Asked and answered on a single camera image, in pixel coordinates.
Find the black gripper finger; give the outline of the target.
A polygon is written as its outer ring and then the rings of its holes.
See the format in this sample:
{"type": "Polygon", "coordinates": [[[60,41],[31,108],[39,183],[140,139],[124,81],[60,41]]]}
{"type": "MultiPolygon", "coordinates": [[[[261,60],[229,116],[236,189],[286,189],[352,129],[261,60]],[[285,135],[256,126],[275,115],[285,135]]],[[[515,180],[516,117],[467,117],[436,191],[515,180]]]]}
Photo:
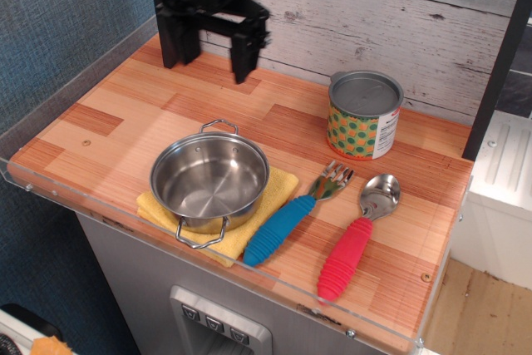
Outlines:
{"type": "Polygon", "coordinates": [[[200,55],[200,30],[192,17],[180,16],[167,7],[156,12],[163,65],[187,65],[200,55]]]}
{"type": "Polygon", "coordinates": [[[231,37],[230,58],[234,79],[237,84],[245,82],[256,67],[260,51],[266,46],[266,34],[244,35],[236,33],[231,37]]]}

